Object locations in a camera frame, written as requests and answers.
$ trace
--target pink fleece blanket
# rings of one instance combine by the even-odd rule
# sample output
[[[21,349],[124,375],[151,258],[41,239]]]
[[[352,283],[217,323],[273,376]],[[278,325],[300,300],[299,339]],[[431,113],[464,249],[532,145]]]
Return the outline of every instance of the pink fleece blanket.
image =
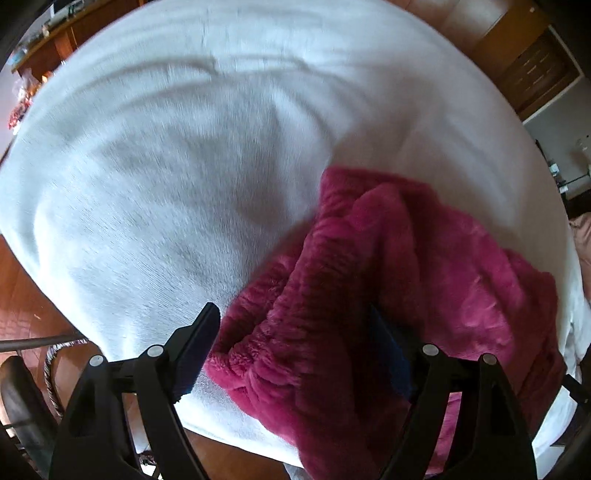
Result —
[[[315,480],[375,479],[407,405],[372,351],[370,303],[450,356],[494,353],[539,427],[564,373],[554,279],[429,186],[373,171],[324,172],[305,240],[228,308],[207,374],[294,444]],[[446,460],[458,407],[452,396],[431,471]]]

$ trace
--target white wall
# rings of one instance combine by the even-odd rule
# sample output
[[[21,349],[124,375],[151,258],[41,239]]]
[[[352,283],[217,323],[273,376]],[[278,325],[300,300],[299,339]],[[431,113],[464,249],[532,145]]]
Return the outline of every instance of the white wall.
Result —
[[[525,124],[537,139],[548,160],[554,160],[566,181],[587,173],[591,163],[591,80],[582,78],[560,99]],[[581,139],[586,152],[577,147]],[[585,177],[569,185],[567,197],[591,189],[591,179]]]
[[[0,157],[12,140],[12,132],[8,129],[8,117],[17,105],[17,96],[12,92],[12,87],[19,78],[18,74],[11,73],[7,65],[0,72]]]

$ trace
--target bed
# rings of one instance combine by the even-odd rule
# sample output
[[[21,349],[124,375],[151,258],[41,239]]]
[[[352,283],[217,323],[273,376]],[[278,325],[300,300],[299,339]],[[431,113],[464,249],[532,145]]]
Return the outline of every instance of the bed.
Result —
[[[109,360],[222,311],[310,219],[329,164],[433,186],[556,280],[568,372],[591,342],[566,214],[486,76],[381,0],[162,0],[83,45],[41,90],[0,168],[0,231]],[[575,403],[563,388],[540,457]],[[183,424],[300,465],[201,375]]]

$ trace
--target wooden cabinet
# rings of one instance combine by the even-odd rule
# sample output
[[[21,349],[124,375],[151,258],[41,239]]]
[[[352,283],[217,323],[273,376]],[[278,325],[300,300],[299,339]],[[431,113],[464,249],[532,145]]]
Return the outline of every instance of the wooden cabinet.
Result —
[[[579,76],[563,46],[545,31],[505,70],[496,82],[524,120]]]
[[[550,19],[532,0],[516,0],[469,57],[495,82],[548,25]]]
[[[421,18],[490,78],[521,119],[578,76],[534,0],[390,0]]]
[[[139,6],[138,0],[116,0],[94,10],[72,24],[72,33],[77,46],[82,45],[94,34],[123,17]]]
[[[96,1],[40,40],[12,71],[22,75],[31,69],[33,76],[41,80],[45,72],[58,68],[90,37],[143,4],[144,0]]]

